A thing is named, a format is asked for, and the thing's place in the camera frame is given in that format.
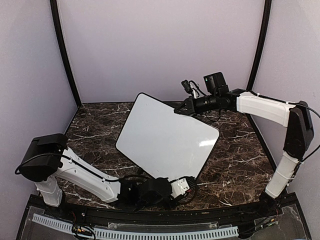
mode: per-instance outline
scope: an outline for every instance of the black cable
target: black cable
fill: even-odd
[[[320,119],[320,114],[312,109],[311,107],[308,107],[308,106],[305,106],[305,105],[302,105],[300,103],[295,103],[295,102],[289,102],[289,104],[291,105],[297,105],[297,106],[300,106],[300,107],[303,107],[305,109],[308,109],[310,111],[312,111],[315,115],[318,116],[318,118]],[[306,156],[305,158],[303,158],[300,162],[299,162],[299,165],[302,164],[305,160],[307,160],[308,158],[310,158],[316,151],[318,151],[318,149],[320,148],[320,144],[315,148],[315,150],[313,150],[308,156]]]
[[[61,153],[43,153],[43,154],[39,154],[39,155],[36,155],[36,156],[33,156],[31,158],[29,158],[28,160],[24,161],[23,163],[21,163],[14,171],[14,174],[15,175],[20,175],[21,172],[20,172],[20,168],[24,165],[26,165],[27,163],[30,163],[31,161],[37,159],[37,158],[40,158],[40,157],[43,157],[43,156],[58,156],[58,157],[62,157],[62,158],[65,158],[65,159],[68,159],[70,160],[71,158],[66,156],[66,155],[63,155]]]
[[[150,179],[150,178],[149,178],[149,177],[147,177],[147,176],[142,176],[142,175],[138,175],[138,174],[131,174],[131,175],[127,175],[127,176],[124,176],[124,177],[121,177],[121,178],[115,179],[115,180],[108,180],[108,179],[105,179],[105,181],[106,181],[106,182],[110,182],[110,183],[115,183],[115,182],[119,182],[119,181],[121,181],[121,180],[129,179],[129,178]]]
[[[193,83],[193,85],[196,87],[196,89],[198,89],[198,91],[199,91],[203,96],[207,96],[203,91],[201,91],[200,87],[199,87],[193,80],[190,80],[189,83]]]
[[[48,205],[46,205],[46,210],[47,210],[47,212],[48,212],[54,219],[57,219],[57,220],[62,221],[62,222],[68,221],[68,220],[66,220],[66,219],[63,219],[63,218],[61,218],[61,217],[58,217],[58,216],[54,215],[54,214],[49,210]],[[75,226],[77,225],[77,226],[79,226],[79,227],[81,227],[81,228],[87,229],[89,232],[91,232],[91,234],[92,234],[92,236],[93,236],[93,239],[96,240],[96,234],[95,234],[95,232],[94,232],[89,226],[76,223],[76,217],[75,217],[74,213],[73,213],[73,216],[74,216],[74,219],[73,219],[73,222],[72,222],[72,227],[75,227]],[[75,235],[76,235],[75,238],[77,238],[77,239],[79,239],[79,240],[87,240],[87,239],[90,239],[90,238],[92,237],[92,236],[90,236],[90,237],[82,237],[82,236],[79,236],[77,232],[72,232],[72,233],[75,234]]]
[[[277,102],[281,102],[281,103],[287,103],[286,101],[283,101],[283,100],[280,100],[280,99],[276,99],[276,98],[273,98],[273,97],[268,97],[268,96],[263,96],[263,95],[260,95],[260,94],[257,94],[253,91],[250,91],[253,95],[259,97],[259,98],[264,98],[264,99],[270,99],[270,100],[274,100],[274,101],[277,101]],[[288,104],[290,105],[296,105],[296,106],[299,106],[299,107],[302,107],[302,108],[305,108],[305,109],[308,109],[310,110],[311,112],[313,112],[315,115],[317,115],[317,117],[320,119],[320,114],[314,110],[313,108],[309,107],[309,106],[305,106],[303,104],[300,104],[298,102],[288,102]],[[316,151],[318,151],[320,149],[320,144],[306,157],[304,157],[301,161],[299,161],[299,163],[297,164],[296,166],[296,169],[294,171],[294,175],[295,173],[297,173],[297,170],[299,168],[299,166],[305,161],[307,160],[308,158],[310,158]]]
[[[244,235],[248,235],[250,234],[250,231],[255,231],[256,230],[256,227],[258,227],[259,225],[261,225],[262,223],[264,223],[268,218],[270,218],[270,216],[266,216],[264,219],[262,219],[259,223],[257,223],[255,226],[249,228],[248,230],[246,231],[243,231],[243,232],[239,232],[239,234],[244,234]]]
[[[207,115],[204,115],[204,116],[205,116],[206,119],[210,120],[210,121],[214,124],[214,123],[216,123],[216,122],[218,122],[218,121],[220,120],[220,118],[221,118],[221,111],[222,111],[222,109],[220,108],[220,109],[219,109],[219,112],[218,112],[218,118],[217,118],[216,120],[213,120],[213,119],[209,118]]]
[[[79,234],[76,231],[74,231],[73,233],[76,235],[77,239],[79,239],[79,240],[87,240],[87,239],[91,239],[91,237],[93,236],[93,240],[96,240],[96,234],[89,226],[81,225],[81,224],[78,224],[78,223],[74,223],[72,226],[73,227],[79,226],[80,228],[87,229],[92,234],[91,236],[84,237],[84,236],[79,236]]]
[[[191,203],[196,198],[197,193],[198,193],[198,186],[195,185],[192,197],[188,201],[183,201],[183,202],[178,201],[179,205],[186,205]]]
[[[254,234],[254,233],[256,233],[256,232],[258,232],[258,231],[260,231],[262,229],[269,228],[269,227],[273,226],[274,224],[277,224],[277,223],[274,222],[274,218],[273,218],[273,221],[271,219],[269,222],[264,223],[262,225],[262,227],[261,227],[261,225],[260,226],[257,225],[256,227],[259,227],[259,228],[255,229],[254,231],[246,232],[246,233],[242,233],[242,234],[243,235],[252,235],[252,234]]]

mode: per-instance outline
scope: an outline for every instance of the marble surface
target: marble surface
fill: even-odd
[[[122,126],[133,103],[88,103],[76,114],[67,136],[68,146],[99,170],[116,177],[136,174],[139,168],[115,148]],[[270,180],[273,170],[247,117],[241,113],[222,112],[197,116],[220,130],[220,139],[200,176],[196,198],[175,210],[201,210],[252,203]],[[66,201],[85,206],[113,208],[84,189],[58,180]],[[163,210],[160,207],[145,211]]]

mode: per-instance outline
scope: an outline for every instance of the white tablet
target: white tablet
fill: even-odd
[[[219,138],[219,130],[140,93],[115,144],[154,178],[198,177]]]

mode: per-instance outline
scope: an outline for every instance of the black metal rod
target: black metal rod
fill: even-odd
[[[63,66],[64,66],[65,73],[66,73],[66,76],[69,81],[69,85],[70,85],[70,88],[72,91],[74,101],[75,101],[77,107],[79,108],[82,105],[82,103],[80,100],[80,96],[79,96],[79,93],[77,90],[76,82],[75,82],[74,76],[72,74],[70,62],[68,59],[67,49],[66,49],[64,36],[62,33],[62,28],[61,28],[61,22],[60,22],[60,18],[59,18],[59,10],[58,10],[57,0],[50,0],[50,5],[51,5],[51,13],[52,13],[52,18],[53,18],[56,39],[58,41]]]
[[[268,23],[269,23],[269,17],[271,12],[271,3],[272,0],[265,0],[264,2],[264,10],[263,10],[263,16],[262,16],[262,23],[261,23],[261,29],[260,29],[260,35],[258,44],[256,46],[255,56],[252,64],[252,69],[249,77],[248,84],[246,86],[247,91],[251,91],[254,87],[262,52],[265,45],[266,35],[267,35],[267,29],[268,29]]]

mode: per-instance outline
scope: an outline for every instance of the zip tie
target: zip tie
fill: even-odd
[[[295,179],[295,177],[293,177],[293,178],[292,178],[292,177],[287,178],[285,175],[283,175],[282,173],[280,173],[280,172],[278,171],[278,169],[276,169],[275,172],[278,173],[278,174],[279,174],[281,177],[283,177],[284,179],[287,179],[287,180],[293,180],[293,179]]]

